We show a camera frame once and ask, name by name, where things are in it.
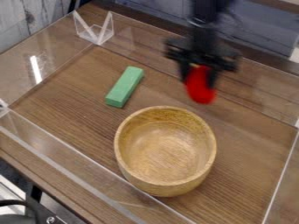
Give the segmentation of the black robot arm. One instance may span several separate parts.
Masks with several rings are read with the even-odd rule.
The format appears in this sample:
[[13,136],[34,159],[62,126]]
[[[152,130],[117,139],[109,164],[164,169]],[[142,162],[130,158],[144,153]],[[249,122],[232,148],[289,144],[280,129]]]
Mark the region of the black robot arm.
[[238,68],[240,52],[220,41],[216,23],[220,14],[233,0],[190,0],[190,27],[186,37],[164,41],[164,56],[178,64],[181,80],[186,81],[190,64],[205,66],[206,88],[213,88],[221,71],[234,72]]

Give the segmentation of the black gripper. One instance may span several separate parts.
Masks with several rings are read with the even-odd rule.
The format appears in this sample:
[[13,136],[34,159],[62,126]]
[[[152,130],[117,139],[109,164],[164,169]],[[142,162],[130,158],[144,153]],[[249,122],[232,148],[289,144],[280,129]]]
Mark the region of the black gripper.
[[181,82],[185,82],[192,64],[209,67],[209,89],[214,88],[221,71],[237,70],[240,53],[218,41],[216,29],[209,24],[193,25],[185,37],[168,38],[164,43],[165,57],[178,64]]

